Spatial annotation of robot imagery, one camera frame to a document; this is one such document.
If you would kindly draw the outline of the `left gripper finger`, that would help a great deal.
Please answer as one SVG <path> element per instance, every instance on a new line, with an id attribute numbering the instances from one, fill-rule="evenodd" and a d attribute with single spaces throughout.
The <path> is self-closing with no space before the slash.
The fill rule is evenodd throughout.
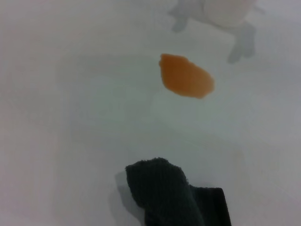
<path id="1" fill-rule="evenodd" d="M 221 188 L 190 186 L 205 226 L 231 226 L 224 192 Z"/>

